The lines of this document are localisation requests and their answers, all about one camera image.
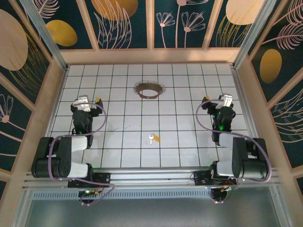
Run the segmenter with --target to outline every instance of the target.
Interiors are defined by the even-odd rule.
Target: gold key
[[[150,140],[151,140],[151,144],[152,144],[152,140],[153,140],[153,135],[150,135]]]

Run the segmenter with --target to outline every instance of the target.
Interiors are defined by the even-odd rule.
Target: purple cable
[[[89,205],[93,205],[97,202],[99,202],[101,199],[103,199],[105,196],[107,196],[108,194],[110,194],[115,188],[116,186],[113,184],[113,183],[98,183],[98,182],[92,182],[92,181],[87,181],[87,180],[83,180],[81,178],[54,178],[53,176],[53,173],[52,173],[52,152],[53,152],[53,147],[54,147],[54,144],[55,142],[59,139],[59,138],[62,138],[62,137],[76,137],[76,136],[89,136],[89,135],[92,135],[98,131],[100,131],[104,125],[106,124],[106,121],[107,121],[107,114],[104,110],[103,107],[101,107],[100,105],[96,104],[96,103],[79,103],[79,104],[75,104],[74,106],[79,106],[79,105],[83,105],[83,104],[89,104],[89,105],[94,105],[98,108],[100,108],[103,113],[104,113],[104,122],[103,124],[100,126],[100,128],[98,128],[96,131],[92,131],[90,133],[86,133],[86,134],[73,134],[73,135],[62,135],[62,136],[57,136],[56,138],[54,138],[54,140],[52,141],[51,143],[51,146],[49,148],[49,153],[48,153],[48,163],[47,163],[47,167],[48,167],[48,174],[49,174],[49,177],[53,180],[53,181],[58,181],[58,180],[77,180],[77,181],[82,181],[82,182],[85,182],[85,183],[90,183],[90,184],[96,184],[96,185],[103,185],[103,186],[112,186],[112,188],[107,192],[105,193],[105,195],[103,195],[100,199],[97,199],[97,200],[94,200],[93,202],[91,203],[83,203],[82,202],[82,198],[80,199],[81,201],[81,204],[82,205],[85,205],[85,206],[89,206]]]
[[[245,136],[245,135],[243,135],[243,134],[239,134],[239,133],[235,133],[235,132],[230,132],[230,131],[218,131],[218,130],[208,129],[207,127],[203,126],[203,125],[201,124],[201,122],[199,121],[199,119],[198,119],[198,112],[199,112],[199,109],[200,109],[204,104],[206,104],[206,103],[209,103],[209,102],[217,102],[217,101],[221,102],[222,100],[221,100],[221,99],[207,100],[207,101],[205,101],[205,102],[202,102],[202,103],[199,105],[199,107],[197,108],[197,111],[196,111],[196,120],[197,120],[198,124],[199,124],[202,128],[204,128],[204,129],[206,129],[206,130],[208,130],[208,131],[217,132],[217,133],[231,134],[231,135],[235,135],[235,136],[239,136],[239,137],[244,137],[244,138],[247,138],[247,139],[249,139],[250,141],[252,141],[252,142],[259,148],[259,150],[261,151],[261,153],[263,154],[263,156],[264,156],[264,158],[265,158],[265,160],[266,160],[266,164],[267,164],[267,166],[268,166],[268,175],[266,176],[266,178],[265,178],[264,180],[257,180],[257,179],[250,179],[250,178],[248,178],[248,180],[252,180],[252,181],[256,181],[256,182],[261,182],[261,183],[267,183],[267,182],[270,180],[271,175],[272,175],[272,167],[271,167],[270,160],[269,160],[269,158],[268,158],[268,156],[267,156],[265,150],[260,146],[260,144],[258,144],[258,143],[257,143],[252,137],[250,137],[250,136]]]

